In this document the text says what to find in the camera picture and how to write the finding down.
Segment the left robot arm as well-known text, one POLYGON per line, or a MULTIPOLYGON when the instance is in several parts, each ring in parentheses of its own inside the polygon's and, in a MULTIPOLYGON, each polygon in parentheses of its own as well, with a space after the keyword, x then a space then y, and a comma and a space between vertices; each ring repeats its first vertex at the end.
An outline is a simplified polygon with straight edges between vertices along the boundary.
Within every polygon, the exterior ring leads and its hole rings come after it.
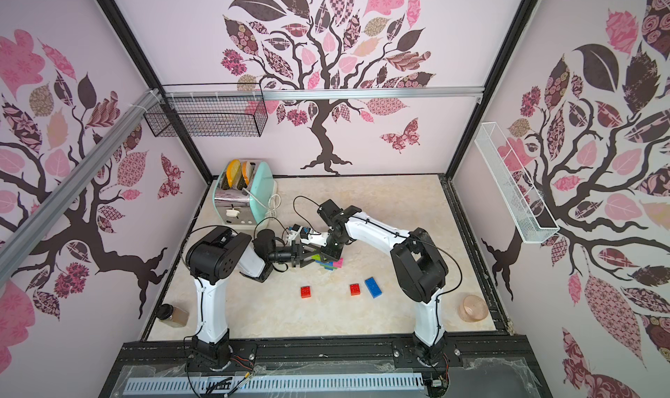
POLYGON ((185 263, 195 279, 198 326, 192 340, 195 352, 219 366, 228 363, 230 328, 226 319, 227 284, 239 271, 248 279, 265 282, 275 264, 303 267, 327 245, 327 235, 295 225, 279 237, 271 229, 252 236, 228 226, 200 228, 203 237, 188 249, 185 263))

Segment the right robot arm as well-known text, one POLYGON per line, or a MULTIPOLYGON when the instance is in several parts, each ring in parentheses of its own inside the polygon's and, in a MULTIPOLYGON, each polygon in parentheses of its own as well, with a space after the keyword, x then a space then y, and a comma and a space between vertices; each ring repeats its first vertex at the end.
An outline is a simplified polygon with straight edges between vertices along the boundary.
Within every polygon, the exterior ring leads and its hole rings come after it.
POLYGON ((448 267, 429 234, 422 228, 394 228, 358 207, 342 209, 332 200, 320 204, 317 213, 328 227, 323 258, 337 261, 344 247, 357 241, 391 258, 401 291, 416 303, 415 352, 426 364, 441 359, 447 335, 440 321, 438 296, 445 287, 448 267))

